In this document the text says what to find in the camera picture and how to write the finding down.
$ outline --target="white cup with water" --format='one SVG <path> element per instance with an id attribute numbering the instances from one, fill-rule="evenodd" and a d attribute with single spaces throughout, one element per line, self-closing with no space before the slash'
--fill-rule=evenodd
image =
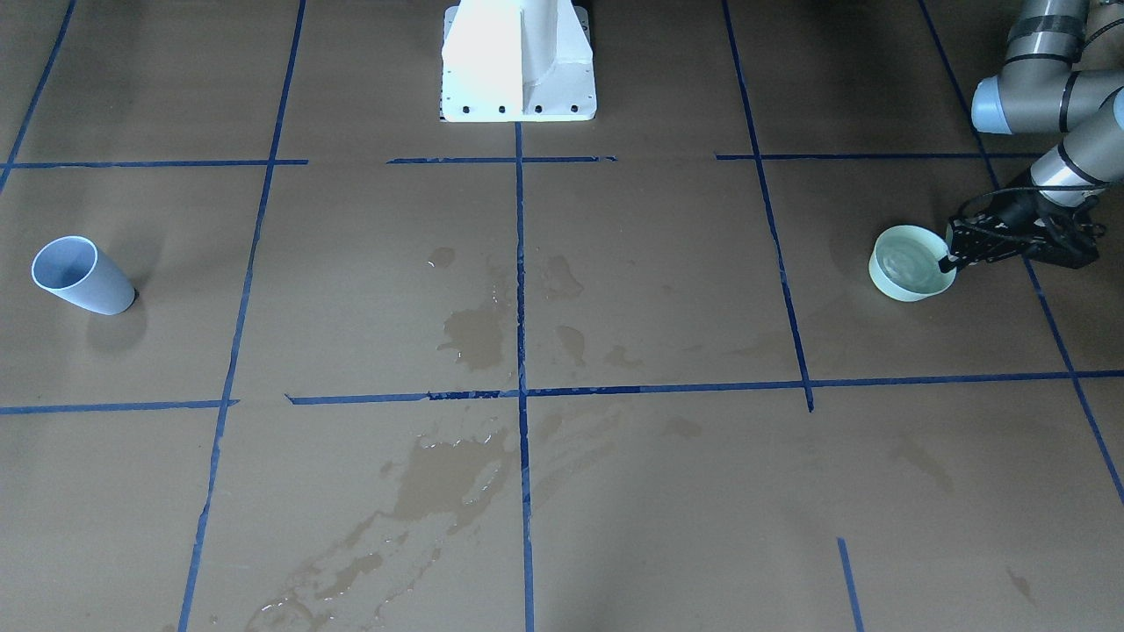
<path id="1" fill-rule="evenodd" d="M 894 226 L 878 236 L 870 255 L 870 279 L 886 296 L 912 303 L 936 296 L 952 286 L 955 269 L 941 272 L 949 244 L 921 226 Z"/>
<path id="2" fill-rule="evenodd" d="M 120 314 L 133 305 L 136 289 L 121 269 L 90 240 L 58 237 L 35 255 L 36 286 L 97 314 Z"/>

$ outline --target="light blue cylindrical cup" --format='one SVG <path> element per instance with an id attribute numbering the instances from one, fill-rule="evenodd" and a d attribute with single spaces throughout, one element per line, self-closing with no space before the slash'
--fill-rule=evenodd
<path id="1" fill-rule="evenodd" d="M 133 305 L 136 290 L 121 269 L 90 240 L 58 237 L 35 255 L 36 286 L 97 314 L 120 314 Z"/>

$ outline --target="white mounting plate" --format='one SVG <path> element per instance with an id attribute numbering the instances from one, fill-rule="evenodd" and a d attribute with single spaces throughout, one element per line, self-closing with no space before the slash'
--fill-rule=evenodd
<path id="1" fill-rule="evenodd" d="M 453 19 L 456 17 L 456 7 L 450 7 L 445 11 L 445 24 L 442 42 L 448 39 L 448 31 L 453 27 Z M 589 28 L 589 11 L 583 7 L 574 7 L 578 15 L 578 22 L 586 35 L 586 40 L 592 43 Z M 522 108 L 507 108 L 506 111 L 470 112 L 474 116 L 460 116 L 462 112 L 454 112 L 456 121 L 465 123 L 506 123 L 506 121 L 575 121 L 590 120 L 597 111 L 597 91 L 593 83 L 592 69 L 580 64 L 560 64 L 555 66 L 551 74 L 551 81 L 537 85 L 524 85 L 524 99 L 528 103 L 541 103 L 542 111 L 535 111 L 535 107 L 528 106 L 528 111 L 519 111 Z M 452 108 L 456 103 L 456 91 L 450 89 L 442 82 L 441 103 L 438 112 L 442 120 L 450 120 L 445 116 L 446 105 Z"/>

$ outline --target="water in bowl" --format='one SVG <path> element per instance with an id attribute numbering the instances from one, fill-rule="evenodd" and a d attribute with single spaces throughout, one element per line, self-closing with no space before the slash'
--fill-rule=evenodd
<path id="1" fill-rule="evenodd" d="M 917 294 L 944 289 L 945 277 L 937 258 L 908 237 L 888 237 L 878 246 L 878 264 L 899 288 Z"/>

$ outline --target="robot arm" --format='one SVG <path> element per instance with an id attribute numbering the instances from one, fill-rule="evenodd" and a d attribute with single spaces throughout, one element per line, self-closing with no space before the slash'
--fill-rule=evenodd
<path id="1" fill-rule="evenodd" d="M 943 271 L 1016 254 L 1068 268 L 1096 261 L 1104 226 L 1089 210 L 1124 180 L 1124 72 L 1071 71 L 1087 17 L 1085 0 L 1024 2 L 1003 72 L 977 89 L 972 121 L 990 133 L 1072 132 L 1007 188 L 950 218 Z M 987 208 L 966 216 L 981 199 Z"/>

